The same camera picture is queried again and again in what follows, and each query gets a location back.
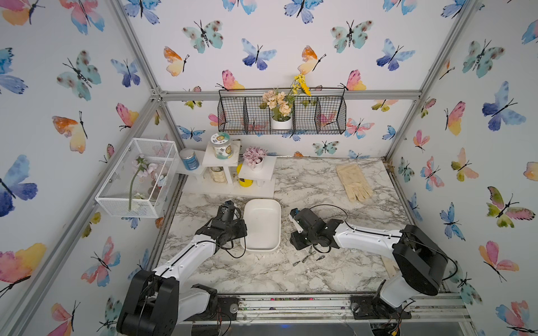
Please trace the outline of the white plastic storage box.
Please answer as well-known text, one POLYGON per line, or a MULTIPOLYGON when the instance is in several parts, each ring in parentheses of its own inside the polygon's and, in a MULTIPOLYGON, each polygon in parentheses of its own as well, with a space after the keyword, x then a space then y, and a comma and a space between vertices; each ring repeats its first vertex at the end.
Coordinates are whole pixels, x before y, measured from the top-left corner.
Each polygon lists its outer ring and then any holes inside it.
POLYGON ((245 249, 249 253, 273 253, 280 246, 282 208, 270 199, 254 199, 245 205, 245 249))

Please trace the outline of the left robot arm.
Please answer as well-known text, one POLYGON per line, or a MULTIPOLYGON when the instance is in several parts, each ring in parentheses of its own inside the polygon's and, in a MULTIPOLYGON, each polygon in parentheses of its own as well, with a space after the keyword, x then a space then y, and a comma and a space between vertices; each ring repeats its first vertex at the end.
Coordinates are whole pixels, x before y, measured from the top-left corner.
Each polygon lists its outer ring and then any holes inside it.
POLYGON ((221 313, 218 292, 196 284, 181 285, 228 242, 247 236, 241 210, 233 201, 221 204, 215 217, 196 231, 190 245, 154 270, 132 278, 116 330, 122 335, 171 335, 178 323, 193 317, 212 320, 221 313))

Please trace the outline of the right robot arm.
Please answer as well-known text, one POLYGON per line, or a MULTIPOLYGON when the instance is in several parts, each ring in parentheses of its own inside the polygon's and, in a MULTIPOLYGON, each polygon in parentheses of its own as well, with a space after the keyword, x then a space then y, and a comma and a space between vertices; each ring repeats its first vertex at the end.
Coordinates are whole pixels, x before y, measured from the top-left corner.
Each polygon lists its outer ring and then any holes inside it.
POLYGON ((351 225, 345 220, 321 219, 311 208, 290 211, 296 231, 291 244, 300 251, 321 248, 358 249, 393 260, 399 271, 378 288, 372 306, 394 312, 415 295, 439 294, 449 257, 420 228, 407 225, 401 230, 379 230, 351 225))

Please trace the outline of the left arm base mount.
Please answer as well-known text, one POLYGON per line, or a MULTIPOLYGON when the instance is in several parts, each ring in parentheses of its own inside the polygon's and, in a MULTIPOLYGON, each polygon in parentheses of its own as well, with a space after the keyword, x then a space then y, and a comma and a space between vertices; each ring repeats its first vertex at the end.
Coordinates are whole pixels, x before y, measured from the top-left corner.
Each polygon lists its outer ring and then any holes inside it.
POLYGON ((187 321, 235 321, 239 303, 239 298, 217 295, 216 299, 210 300, 209 307, 204 312, 188 318, 187 321))

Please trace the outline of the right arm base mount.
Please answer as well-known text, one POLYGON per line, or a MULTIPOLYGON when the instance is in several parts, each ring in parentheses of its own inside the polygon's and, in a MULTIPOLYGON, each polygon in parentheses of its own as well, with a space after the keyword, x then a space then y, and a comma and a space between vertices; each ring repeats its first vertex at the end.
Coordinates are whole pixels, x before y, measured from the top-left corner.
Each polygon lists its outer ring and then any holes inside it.
POLYGON ((393 308, 376 295, 352 295, 350 310, 354 320, 411 319, 411 313, 405 312, 402 306, 393 308))

